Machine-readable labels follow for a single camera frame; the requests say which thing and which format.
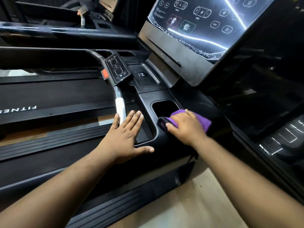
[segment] microfiber cloth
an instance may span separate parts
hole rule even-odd
[[[175,111],[174,113],[172,113],[170,115],[170,117],[172,117],[173,115],[179,114],[179,113],[184,113],[185,110],[180,109],[178,111]],[[201,126],[203,127],[203,129],[205,130],[205,132],[207,132],[207,130],[209,129],[209,127],[211,126],[211,121],[207,118],[204,118],[203,116],[194,113],[196,118],[198,119],[198,121],[200,122]],[[171,119],[171,118],[166,118],[166,117],[160,117],[158,118],[158,125],[165,131],[168,132],[167,127],[166,127],[166,123],[171,123],[173,126],[175,126],[176,128],[178,128],[177,123]]]

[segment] handlebar control panel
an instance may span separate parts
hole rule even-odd
[[[105,69],[111,76],[112,86],[118,85],[120,82],[127,79],[131,75],[131,71],[121,59],[121,56],[118,53],[114,53],[110,57],[107,57],[105,59],[105,64]]]

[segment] forearm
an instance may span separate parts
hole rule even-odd
[[[248,226],[303,227],[304,207],[212,139],[193,146]]]
[[[95,149],[11,205],[0,214],[0,227],[65,227],[114,162],[111,156],[100,153]]]

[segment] person's left hand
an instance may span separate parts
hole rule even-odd
[[[98,152],[107,152],[116,164],[124,163],[144,153],[154,152],[154,148],[150,146],[134,147],[135,138],[143,121],[140,111],[135,114],[132,110],[119,127],[118,121],[119,115],[116,114],[109,132],[96,148]]]

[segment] person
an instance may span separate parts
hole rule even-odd
[[[172,118],[178,129],[167,124],[169,132],[206,161],[250,228],[304,227],[304,207],[207,137],[191,111]],[[131,111],[120,126],[118,120],[116,114],[108,134],[91,153],[2,211],[0,227],[65,227],[107,169],[154,152],[149,146],[134,148],[143,121],[140,111]]]

